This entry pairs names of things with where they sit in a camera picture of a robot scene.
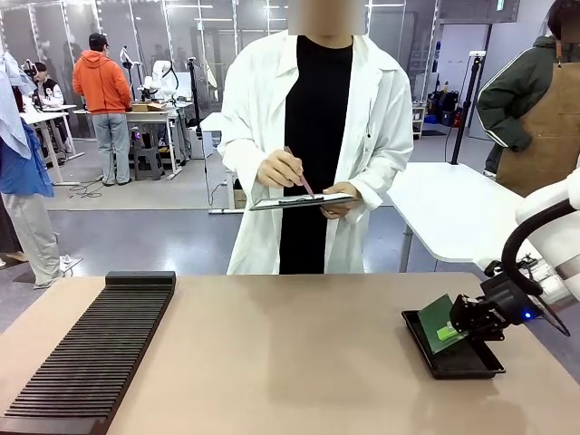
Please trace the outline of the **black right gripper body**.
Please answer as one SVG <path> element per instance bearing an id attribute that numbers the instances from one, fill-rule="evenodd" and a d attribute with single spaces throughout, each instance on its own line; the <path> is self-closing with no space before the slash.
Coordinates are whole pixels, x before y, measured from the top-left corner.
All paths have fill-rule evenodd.
<path id="1" fill-rule="evenodd" d="M 481 284 L 483 296 L 477 298 L 470 316 L 470 336 L 474 340 L 504 340 L 504 331 L 539 317 L 539 307 L 505 275 L 499 274 Z"/>

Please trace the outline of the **person's left hand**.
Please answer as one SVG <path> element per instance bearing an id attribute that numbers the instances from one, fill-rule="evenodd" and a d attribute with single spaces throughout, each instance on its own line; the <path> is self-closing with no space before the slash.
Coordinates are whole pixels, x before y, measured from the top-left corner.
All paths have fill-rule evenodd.
<path id="1" fill-rule="evenodd" d="M 347 203 L 322 206 L 321 211 L 327 219 L 344 218 L 352 209 L 359 206 L 359 202 L 362 199 L 360 192 L 349 182 L 339 182 L 330 188 L 324 189 L 323 193 L 325 195 L 347 194 L 353 197 L 353 201 Z"/>

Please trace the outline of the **person's right hand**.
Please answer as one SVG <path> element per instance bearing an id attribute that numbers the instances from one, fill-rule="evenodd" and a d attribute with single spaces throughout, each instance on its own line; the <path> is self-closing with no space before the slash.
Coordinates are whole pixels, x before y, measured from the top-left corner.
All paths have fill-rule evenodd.
<path id="1" fill-rule="evenodd" d="M 303 186 L 302 177 L 302 161 L 286 150 L 276 150 L 259 165 L 256 181 L 269 188 L 285 189 Z"/>

